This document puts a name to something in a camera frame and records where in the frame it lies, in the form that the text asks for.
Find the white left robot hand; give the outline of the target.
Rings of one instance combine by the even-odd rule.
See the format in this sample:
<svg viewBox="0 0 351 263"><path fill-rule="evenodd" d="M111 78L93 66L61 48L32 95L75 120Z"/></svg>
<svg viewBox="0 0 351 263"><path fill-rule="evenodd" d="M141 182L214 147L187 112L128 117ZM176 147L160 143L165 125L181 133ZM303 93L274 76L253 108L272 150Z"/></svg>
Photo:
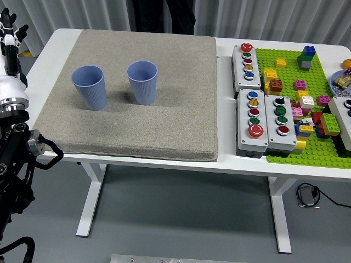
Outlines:
<svg viewBox="0 0 351 263"><path fill-rule="evenodd" d="M18 55L19 47L27 36L28 26L14 30L16 14L10 14L8 8L1 11L1 103L29 104L25 93L28 86L23 74Z"/></svg>

